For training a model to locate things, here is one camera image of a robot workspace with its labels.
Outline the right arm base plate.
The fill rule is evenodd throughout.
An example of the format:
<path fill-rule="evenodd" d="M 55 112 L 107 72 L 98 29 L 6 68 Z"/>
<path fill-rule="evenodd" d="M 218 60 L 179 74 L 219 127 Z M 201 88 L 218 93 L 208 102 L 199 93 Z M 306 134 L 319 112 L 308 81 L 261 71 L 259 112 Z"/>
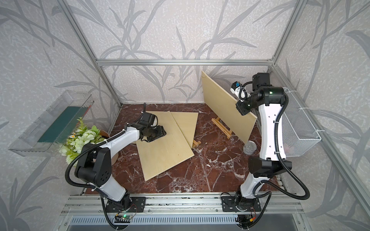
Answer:
<path fill-rule="evenodd" d="M 221 196 L 223 212 L 261 212 L 259 199 L 248 199 L 236 196 Z"/>

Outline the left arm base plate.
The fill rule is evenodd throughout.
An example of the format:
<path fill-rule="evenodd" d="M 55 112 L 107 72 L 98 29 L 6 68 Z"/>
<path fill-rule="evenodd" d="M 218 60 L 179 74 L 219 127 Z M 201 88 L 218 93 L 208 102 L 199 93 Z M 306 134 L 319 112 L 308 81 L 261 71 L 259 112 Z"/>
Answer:
<path fill-rule="evenodd" d="M 142 213 L 145 208 L 146 197 L 125 197 L 119 202 L 107 200 L 106 212 L 107 213 L 118 213 L 118 212 L 131 212 L 131 213 Z"/>

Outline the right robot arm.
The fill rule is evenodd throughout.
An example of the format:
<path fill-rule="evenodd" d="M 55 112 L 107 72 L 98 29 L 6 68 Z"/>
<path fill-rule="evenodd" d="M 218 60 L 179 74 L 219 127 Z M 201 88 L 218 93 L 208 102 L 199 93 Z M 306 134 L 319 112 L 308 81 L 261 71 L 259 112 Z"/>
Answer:
<path fill-rule="evenodd" d="M 240 82 L 234 82 L 231 90 L 239 99 L 236 109 L 241 115 L 246 115 L 253 109 L 260 113 L 262 143 L 259 156 L 249 158 L 250 172 L 236 193 L 236 204 L 241 207 L 259 198 L 257 192 L 264 184 L 278 189 L 291 198 L 307 200 L 310 191 L 292 172 L 293 165 L 286 159 L 283 149 L 281 120 L 289 104 L 289 97 L 282 87 L 271 85 L 268 73 L 255 74 L 249 83 L 252 85 L 252 93 L 247 93 L 246 85 Z M 292 194 L 270 181 L 274 176 L 284 172 L 301 186 L 304 195 Z"/>

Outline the wooden easel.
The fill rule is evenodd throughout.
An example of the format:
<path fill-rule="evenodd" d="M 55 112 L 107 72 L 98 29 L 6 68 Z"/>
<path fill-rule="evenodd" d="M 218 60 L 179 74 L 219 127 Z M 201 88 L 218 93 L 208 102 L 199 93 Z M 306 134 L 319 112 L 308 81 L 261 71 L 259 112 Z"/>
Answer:
<path fill-rule="evenodd" d="M 220 117 L 212 118 L 211 121 L 225 134 L 228 139 L 231 138 L 233 134 L 232 129 L 229 129 L 226 125 L 224 125 Z"/>
<path fill-rule="evenodd" d="M 193 144 L 192 144 L 192 148 L 194 149 L 194 148 L 198 147 L 200 144 L 201 144 L 201 141 L 194 140 Z"/>

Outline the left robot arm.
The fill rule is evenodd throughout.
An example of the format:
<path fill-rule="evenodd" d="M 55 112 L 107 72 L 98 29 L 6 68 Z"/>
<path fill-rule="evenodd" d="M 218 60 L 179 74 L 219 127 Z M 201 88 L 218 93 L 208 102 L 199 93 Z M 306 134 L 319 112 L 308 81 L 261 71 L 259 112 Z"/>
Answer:
<path fill-rule="evenodd" d="M 128 191 L 112 176 L 111 160 L 120 150 L 137 140 L 152 142 L 165 136 L 166 131 L 158 122 L 156 115 L 143 112 L 139 119 L 128 123 L 116 135 L 98 144 L 84 145 L 81 154 L 66 169 L 66 182 L 75 187 L 91 188 L 114 202 L 130 200 Z"/>

